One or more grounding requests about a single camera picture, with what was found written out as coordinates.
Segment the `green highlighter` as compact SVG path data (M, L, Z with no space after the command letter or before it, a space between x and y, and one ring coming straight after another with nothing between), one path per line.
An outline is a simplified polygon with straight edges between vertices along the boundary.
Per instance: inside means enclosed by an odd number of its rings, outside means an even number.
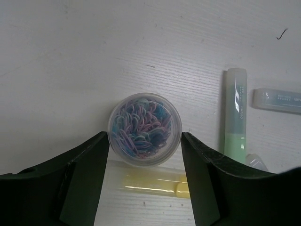
M244 164L246 161L247 72L230 68L224 75L223 154Z

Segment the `clear jar of paper clips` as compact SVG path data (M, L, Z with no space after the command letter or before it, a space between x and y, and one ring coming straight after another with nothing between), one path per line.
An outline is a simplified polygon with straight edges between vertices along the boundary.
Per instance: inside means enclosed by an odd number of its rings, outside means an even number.
M138 93L120 101L108 122L114 153L135 167L163 164L177 150L182 122L174 105L153 93Z

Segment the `blue highlighter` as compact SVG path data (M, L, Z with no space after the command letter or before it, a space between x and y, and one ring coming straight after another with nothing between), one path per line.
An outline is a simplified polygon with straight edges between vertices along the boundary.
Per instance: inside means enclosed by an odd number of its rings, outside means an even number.
M301 94L268 88L255 89L252 107L267 111L301 114Z

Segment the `orange highlighter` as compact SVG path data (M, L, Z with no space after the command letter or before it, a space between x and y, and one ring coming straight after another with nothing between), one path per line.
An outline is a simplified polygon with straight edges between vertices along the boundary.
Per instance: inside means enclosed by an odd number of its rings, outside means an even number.
M266 165L263 163L262 159L257 155L257 154L248 154L246 156L246 165L261 171L268 172L268 168Z

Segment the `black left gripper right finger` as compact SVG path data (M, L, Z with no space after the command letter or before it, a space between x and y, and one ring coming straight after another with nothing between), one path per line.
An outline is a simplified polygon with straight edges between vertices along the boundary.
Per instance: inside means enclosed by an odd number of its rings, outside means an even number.
M255 169L188 132L181 146L197 226L300 225L300 168L280 174Z

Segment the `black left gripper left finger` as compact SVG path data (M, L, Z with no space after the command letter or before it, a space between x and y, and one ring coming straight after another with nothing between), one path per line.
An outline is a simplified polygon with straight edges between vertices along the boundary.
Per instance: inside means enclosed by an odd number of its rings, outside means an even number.
M0 177L3 226L92 226L109 152L106 132L19 173Z

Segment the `yellow highlighter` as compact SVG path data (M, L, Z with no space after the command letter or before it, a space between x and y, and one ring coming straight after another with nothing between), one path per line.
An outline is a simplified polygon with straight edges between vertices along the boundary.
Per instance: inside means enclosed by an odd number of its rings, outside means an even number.
M107 188L139 194L190 198L184 170L151 167L138 168L108 160L104 183Z

